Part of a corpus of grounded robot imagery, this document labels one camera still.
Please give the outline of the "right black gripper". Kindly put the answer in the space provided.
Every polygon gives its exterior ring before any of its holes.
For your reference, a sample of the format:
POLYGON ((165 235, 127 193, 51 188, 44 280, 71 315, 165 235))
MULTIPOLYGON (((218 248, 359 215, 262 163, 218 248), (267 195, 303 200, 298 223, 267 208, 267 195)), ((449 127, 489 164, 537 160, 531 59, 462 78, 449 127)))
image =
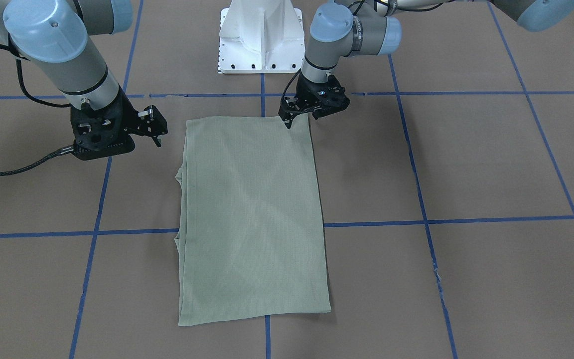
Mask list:
POLYGON ((152 137, 158 148, 162 147, 162 138, 168 134, 166 118, 155 105, 149 105, 143 111, 137 111, 126 95, 118 95, 121 101, 120 124, 118 137, 128 134, 152 137))

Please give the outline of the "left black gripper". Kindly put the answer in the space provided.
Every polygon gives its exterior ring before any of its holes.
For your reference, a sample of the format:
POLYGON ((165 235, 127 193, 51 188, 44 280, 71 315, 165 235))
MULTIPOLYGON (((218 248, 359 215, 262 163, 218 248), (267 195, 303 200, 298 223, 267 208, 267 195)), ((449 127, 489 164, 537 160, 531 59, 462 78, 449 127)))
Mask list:
POLYGON ((323 96, 320 92, 325 91, 324 83, 313 82, 305 78, 304 75, 294 75, 288 82, 281 96, 279 116, 285 127, 291 129, 296 116, 312 113, 315 119, 324 117, 323 96), (296 93, 294 96, 287 96, 287 90, 292 83, 297 80, 296 93))

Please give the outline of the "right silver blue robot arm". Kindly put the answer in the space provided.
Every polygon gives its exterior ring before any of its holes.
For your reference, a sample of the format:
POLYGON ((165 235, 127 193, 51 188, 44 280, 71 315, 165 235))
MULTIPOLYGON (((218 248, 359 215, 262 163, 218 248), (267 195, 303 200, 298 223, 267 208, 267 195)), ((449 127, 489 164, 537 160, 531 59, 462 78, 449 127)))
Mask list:
POLYGON ((134 109, 92 36, 130 29, 129 0, 0 0, 0 41, 45 73, 68 100, 75 136, 67 153, 131 152, 132 135, 156 146, 168 132, 151 105, 134 109))

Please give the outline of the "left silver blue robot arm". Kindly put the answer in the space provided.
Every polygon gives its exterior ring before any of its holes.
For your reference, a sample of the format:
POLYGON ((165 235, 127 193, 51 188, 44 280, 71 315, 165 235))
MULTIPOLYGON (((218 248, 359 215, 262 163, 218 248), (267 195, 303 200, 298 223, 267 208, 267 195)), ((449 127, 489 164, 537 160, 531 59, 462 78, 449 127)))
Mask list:
POLYGON ((402 40, 397 12, 437 9, 441 0, 328 0, 309 28, 301 69, 293 76, 296 93, 282 95, 279 116, 290 129, 296 117, 326 117, 344 111, 350 100, 334 72, 342 57, 389 55, 402 40))

